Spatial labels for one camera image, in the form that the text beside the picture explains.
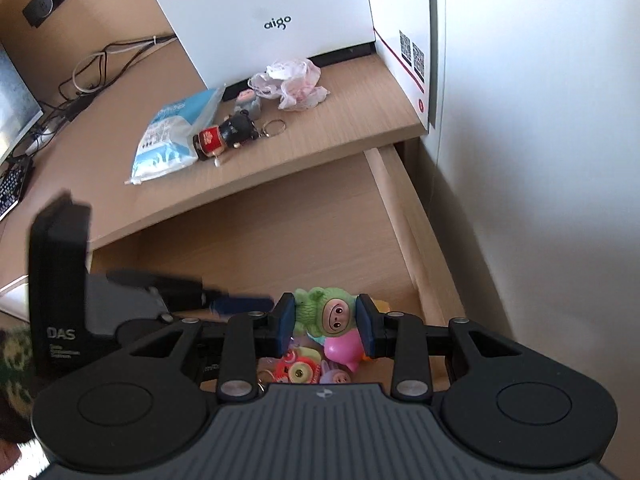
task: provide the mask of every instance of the toy figurine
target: toy figurine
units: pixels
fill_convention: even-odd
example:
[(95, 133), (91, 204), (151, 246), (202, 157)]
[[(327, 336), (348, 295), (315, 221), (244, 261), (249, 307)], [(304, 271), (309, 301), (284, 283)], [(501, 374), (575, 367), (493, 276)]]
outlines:
[(318, 384), (320, 372), (318, 362), (291, 349), (276, 364), (273, 378), (277, 383)]
[(324, 355), (355, 372), (365, 355), (358, 329), (349, 330), (340, 337), (328, 337), (324, 341)]
[(260, 137), (249, 112), (242, 110), (226, 118), (220, 126), (212, 126), (193, 136), (193, 147), (200, 160), (218, 157), (229, 148), (239, 148), (249, 140)]
[(322, 356), (318, 350), (306, 348), (304, 346), (296, 346), (294, 344), (289, 346), (289, 351), (287, 351), (287, 353), (282, 357), (282, 360), (287, 364), (293, 364), (299, 357), (307, 357), (313, 360), (316, 364), (320, 364), (322, 361)]
[(356, 297), (341, 288), (299, 288), (296, 298), (296, 331), (313, 338), (338, 337), (355, 327)]
[(344, 370), (340, 370), (338, 365), (331, 361), (322, 361), (321, 368), (320, 384), (346, 384), (351, 382), (349, 374)]
[(249, 114), (249, 118), (252, 121), (260, 119), (260, 98), (255, 94), (254, 90), (248, 89), (240, 92), (236, 98), (236, 105), (234, 106), (234, 113), (240, 113), (242, 110), (246, 110)]

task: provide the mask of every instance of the green knitted hat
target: green knitted hat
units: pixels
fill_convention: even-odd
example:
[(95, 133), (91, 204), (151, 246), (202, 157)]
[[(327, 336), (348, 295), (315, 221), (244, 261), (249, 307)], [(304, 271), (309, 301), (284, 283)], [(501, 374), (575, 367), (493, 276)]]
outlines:
[[(313, 337), (336, 337), (355, 327), (356, 297), (341, 288), (316, 286), (309, 292), (299, 288), (294, 292), (294, 297), (296, 298), (297, 332), (306, 331)], [(349, 313), (344, 315), (348, 321), (340, 327), (339, 332), (328, 332), (322, 325), (322, 316), (325, 314), (324, 307), (331, 300), (342, 300), (349, 308)]]

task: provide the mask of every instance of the small pink toy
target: small pink toy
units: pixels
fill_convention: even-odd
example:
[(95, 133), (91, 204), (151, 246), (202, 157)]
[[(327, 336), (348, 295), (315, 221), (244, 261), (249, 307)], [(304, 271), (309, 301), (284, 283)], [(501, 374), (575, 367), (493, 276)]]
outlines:
[(331, 361), (322, 361), (322, 376), (320, 384), (346, 384), (351, 382), (349, 374), (344, 370), (340, 370), (336, 363)]
[(349, 370), (355, 372), (364, 357), (364, 348), (358, 329), (354, 328), (345, 335), (325, 339), (324, 355), (327, 359), (345, 365)]

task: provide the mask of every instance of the wooden desk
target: wooden desk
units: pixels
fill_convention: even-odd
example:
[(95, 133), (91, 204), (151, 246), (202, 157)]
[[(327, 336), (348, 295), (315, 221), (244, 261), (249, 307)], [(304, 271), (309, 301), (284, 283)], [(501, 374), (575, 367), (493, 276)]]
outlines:
[[(221, 167), (126, 186), (146, 124), (202, 89), (179, 44), (133, 67), (36, 160), (25, 200), (5, 220), (0, 288), (26, 273), (33, 216), (61, 189), (93, 207), (91, 272), (133, 267), (202, 277), (233, 293), (278, 298), (298, 287), (367, 292), (445, 324), (463, 316), (431, 226), (392, 143), (424, 130), (377, 56), (322, 71), (319, 107), (280, 112), (286, 131), (233, 152)], [(226, 114), (232, 104), (222, 107)], [(357, 380), (388, 384), (390, 363)], [(442, 361), (434, 380), (446, 383)]]
[(140, 137), (154, 114), (203, 89), (179, 43), (149, 56), (37, 156), (25, 200), (2, 223), (0, 288), (26, 274), (31, 219), (62, 189), (93, 206), (90, 240), (95, 249), (240, 190), (424, 133), (377, 56), (325, 68), (321, 83), (332, 94), (313, 110), (281, 112), (268, 102), (264, 118), (284, 118), (287, 130), (234, 152), (222, 167), (195, 164), (142, 186), (125, 186)]

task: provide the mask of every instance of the green toy character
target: green toy character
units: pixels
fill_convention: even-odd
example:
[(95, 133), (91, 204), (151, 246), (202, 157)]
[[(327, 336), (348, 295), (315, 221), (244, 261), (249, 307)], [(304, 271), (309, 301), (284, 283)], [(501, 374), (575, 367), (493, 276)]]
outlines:
[(356, 297), (341, 288), (299, 288), (296, 298), (296, 332), (314, 338), (338, 337), (355, 327)]

